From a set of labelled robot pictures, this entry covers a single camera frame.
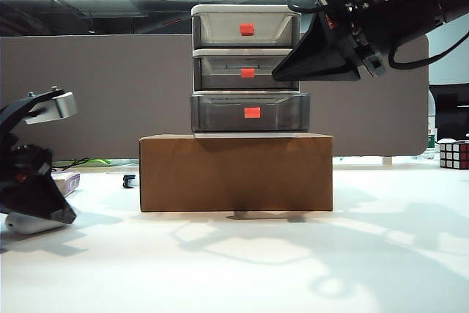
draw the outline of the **red drawer handle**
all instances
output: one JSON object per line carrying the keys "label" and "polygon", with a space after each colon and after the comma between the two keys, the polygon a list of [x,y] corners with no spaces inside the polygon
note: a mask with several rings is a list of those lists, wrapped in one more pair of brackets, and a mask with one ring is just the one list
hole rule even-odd
{"label": "red drawer handle", "polygon": [[241,78],[254,78],[256,69],[253,67],[241,67]]}
{"label": "red drawer handle", "polygon": [[245,119],[260,119],[261,117],[261,107],[254,106],[251,108],[244,108],[244,118]]}
{"label": "red drawer handle", "polygon": [[241,23],[240,33],[242,36],[254,36],[254,24],[253,23]]}

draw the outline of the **brown cardboard box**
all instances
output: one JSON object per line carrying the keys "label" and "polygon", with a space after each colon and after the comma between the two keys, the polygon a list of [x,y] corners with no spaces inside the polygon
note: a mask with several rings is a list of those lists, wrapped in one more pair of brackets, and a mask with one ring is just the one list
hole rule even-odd
{"label": "brown cardboard box", "polygon": [[140,139],[140,208],[332,210],[332,137]]}

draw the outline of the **gray partition wall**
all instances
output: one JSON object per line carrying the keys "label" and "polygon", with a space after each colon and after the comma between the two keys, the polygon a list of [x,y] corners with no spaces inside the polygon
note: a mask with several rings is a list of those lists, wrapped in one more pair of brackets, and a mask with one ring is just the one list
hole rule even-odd
{"label": "gray partition wall", "polygon": [[[5,37],[1,105],[57,85],[72,91],[79,113],[26,126],[22,143],[55,158],[136,158],[138,140],[191,133],[191,36]],[[398,59],[428,55],[425,37]],[[334,135],[334,155],[416,155],[426,145],[428,69],[367,74],[357,82],[303,82],[311,94],[311,131]]]}

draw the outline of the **drawer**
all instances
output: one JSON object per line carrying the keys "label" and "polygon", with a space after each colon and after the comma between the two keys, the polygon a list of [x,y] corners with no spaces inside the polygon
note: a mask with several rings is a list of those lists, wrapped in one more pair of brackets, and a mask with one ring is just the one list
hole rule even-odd
{"label": "drawer", "polygon": [[286,5],[196,5],[193,48],[284,47],[300,38],[300,14]]}
{"label": "drawer", "polygon": [[193,88],[293,89],[297,81],[275,81],[272,70],[290,49],[197,49],[193,52]]}
{"label": "drawer", "polygon": [[307,131],[309,95],[299,92],[196,92],[193,132]]}

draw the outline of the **white tabletop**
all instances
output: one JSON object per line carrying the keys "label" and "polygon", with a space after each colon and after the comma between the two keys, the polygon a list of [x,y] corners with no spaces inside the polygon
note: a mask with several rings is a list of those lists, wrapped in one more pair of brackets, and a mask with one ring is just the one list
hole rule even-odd
{"label": "white tabletop", "polygon": [[0,219],[1,312],[469,312],[469,172],[357,160],[307,214],[140,213],[121,169],[90,169],[73,225]]}

